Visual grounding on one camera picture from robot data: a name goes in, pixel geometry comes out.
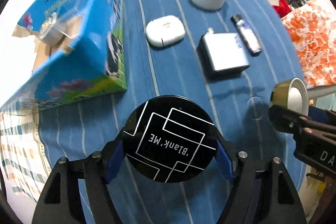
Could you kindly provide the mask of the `grey power bank charger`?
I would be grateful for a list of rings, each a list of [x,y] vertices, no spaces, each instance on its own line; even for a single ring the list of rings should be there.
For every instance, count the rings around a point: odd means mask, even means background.
[[[250,67],[239,35],[234,32],[214,32],[209,28],[199,40],[197,52],[209,78],[238,75]]]

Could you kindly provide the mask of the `blue milk carton box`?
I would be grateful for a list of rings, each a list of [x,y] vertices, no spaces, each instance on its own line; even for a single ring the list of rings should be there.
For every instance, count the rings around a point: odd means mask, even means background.
[[[1,108],[28,99],[44,110],[126,89],[123,0],[89,0],[77,36],[50,47],[40,27],[66,1],[36,0],[1,40]]]

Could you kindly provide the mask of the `white earbuds case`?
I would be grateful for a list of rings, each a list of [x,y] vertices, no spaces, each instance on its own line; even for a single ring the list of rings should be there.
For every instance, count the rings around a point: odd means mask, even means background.
[[[186,30],[179,17],[167,15],[150,21],[145,34],[150,45],[163,48],[181,41]]]

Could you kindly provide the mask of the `blue striped cloth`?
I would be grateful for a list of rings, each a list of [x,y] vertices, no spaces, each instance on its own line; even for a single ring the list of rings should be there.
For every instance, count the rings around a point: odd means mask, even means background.
[[[125,0],[127,90],[47,110],[54,165],[34,223],[305,223],[304,164],[268,119],[276,83],[301,77],[267,0]],[[210,79],[197,48],[240,14],[262,53]]]

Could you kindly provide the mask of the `orange floral cushion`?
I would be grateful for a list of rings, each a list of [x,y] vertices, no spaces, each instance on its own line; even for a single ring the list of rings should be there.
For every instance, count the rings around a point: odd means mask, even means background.
[[[307,2],[282,19],[308,88],[335,84],[335,14]]]

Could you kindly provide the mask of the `silver round tin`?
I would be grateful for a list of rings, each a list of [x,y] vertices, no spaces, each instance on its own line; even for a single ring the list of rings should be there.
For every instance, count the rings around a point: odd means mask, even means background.
[[[67,25],[58,20],[58,14],[53,12],[42,23],[38,38],[46,45],[55,47],[63,40],[66,31]]]

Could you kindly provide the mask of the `plaid checkered cloth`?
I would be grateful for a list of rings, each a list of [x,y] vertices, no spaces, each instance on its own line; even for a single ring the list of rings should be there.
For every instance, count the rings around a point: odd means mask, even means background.
[[[39,135],[38,100],[23,99],[1,108],[1,165],[16,195],[37,202],[51,173]]]

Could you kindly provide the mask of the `black round ME tin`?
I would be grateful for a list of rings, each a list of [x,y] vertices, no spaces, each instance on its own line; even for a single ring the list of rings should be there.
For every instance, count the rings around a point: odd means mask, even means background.
[[[147,178],[178,183],[194,178],[217,151],[216,127],[193,101],[159,96],[139,105],[123,127],[123,152]]]

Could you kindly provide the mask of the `red cloth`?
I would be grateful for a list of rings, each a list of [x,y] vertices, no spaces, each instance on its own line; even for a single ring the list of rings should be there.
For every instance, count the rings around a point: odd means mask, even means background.
[[[286,0],[278,0],[279,4],[277,6],[273,6],[275,11],[278,13],[280,18],[283,18],[287,14],[291,12],[291,8],[289,7]]]

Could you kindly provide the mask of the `clear acrylic box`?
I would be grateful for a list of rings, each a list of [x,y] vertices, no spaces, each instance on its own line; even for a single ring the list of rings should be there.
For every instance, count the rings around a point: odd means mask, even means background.
[[[84,15],[87,13],[86,6],[88,2],[89,0],[68,0],[54,11],[58,14],[58,20],[67,25],[67,31],[65,32],[63,40],[65,38],[73,39],[77,36],[76,31],[79,28],[78,24],[80,24]]]

